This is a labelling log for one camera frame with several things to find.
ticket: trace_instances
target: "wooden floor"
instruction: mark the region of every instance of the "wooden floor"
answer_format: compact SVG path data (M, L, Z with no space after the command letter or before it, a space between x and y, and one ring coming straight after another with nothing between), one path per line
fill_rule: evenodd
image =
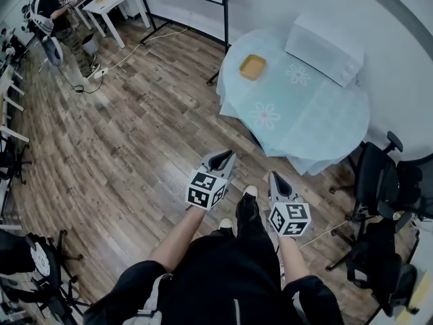
M138 21L118 30L127 47L120 49L110 36L101 39L101 68L115 65L149 32ZM165 28L157 35L180 30ZM128 266L146 259L170 232L185 213L187 175L209 152L231 148L237 162L229 193L197 236L209 234L223 217L235 218L247 184L258 187L258 203L267 209L272 170L294 181L311 206L313 222L299 244L342 223L351 211L348 194L327 191L353 180L348 165L299 176L286 159L267 158L238 120L219 115L215 86L205 81L223 57L221 45L185 31L139 47L104 77L99 91L78 94L52 65L38 72L45 56L40 45L31 48L20 100L25 111L15 114L13 128L30 138L26 155L34 164L24 173L28 183L14 184L13 202L26 231L55 237L60 229L69 231L66 250L85 257L70 264L83 299L108 293ZM66 76L74 66L74 60L62 66ZM98 85L92 80L86 89ZM349 224L342 229L353 232ZM404 259L413 242L405 228L397 238ZM302 249L311 273L337 296L346 325L363 324L378 306L370 292L347 282L345 267L325 271L347 251L329 234Z

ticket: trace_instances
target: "tray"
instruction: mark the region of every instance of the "tray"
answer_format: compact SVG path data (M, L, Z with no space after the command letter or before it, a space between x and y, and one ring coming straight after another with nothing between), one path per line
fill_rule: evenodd
M250 54L242 62L239 70L241 72L241 76L251 81L255 81L260 76L260 73L262 73L265 66L266 59L256 56L255 54Z

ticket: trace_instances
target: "light blue tablecloth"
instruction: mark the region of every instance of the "light blue tablecloth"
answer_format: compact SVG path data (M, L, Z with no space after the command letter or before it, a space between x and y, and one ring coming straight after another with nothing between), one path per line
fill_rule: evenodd
M303 174L317 174L354 150L369 122L367 95L341 88L284 51L288 33L255 30L238 39L221 66L221 114L239 118L267 156L287 156ZM266 59L256 81L240 75L249 54Z

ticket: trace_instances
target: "white shoe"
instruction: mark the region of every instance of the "white shoe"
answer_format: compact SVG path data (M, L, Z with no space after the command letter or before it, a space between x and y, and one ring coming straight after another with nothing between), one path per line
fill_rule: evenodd
M87 76L86 78L90 79L91 77L93 77L93 75L99 70L100 67L101 67L100 63L93 65L92 66L92 73L89 76Z
M258 194L257 187L255 187L255 186L248 186L248 187L246 187L245 190L244 190L244 193L242 194L242 196L245 195L245 194L249 194L249 195L257 198L257 194Z
M219 229L233 229L233 222L229 218L224 218L219 223Z

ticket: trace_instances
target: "camouflage pants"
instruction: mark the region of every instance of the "camouflage pants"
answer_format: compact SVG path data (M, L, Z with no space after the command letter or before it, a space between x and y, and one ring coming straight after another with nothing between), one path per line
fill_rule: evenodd
M54 32L54 37L62 42L66 47L69 47L72 54L75 55L76 62L80 68L81 75L87 77L92 73L91 64L93 58L85 52L81 46L81 41L78 38L73 28Z

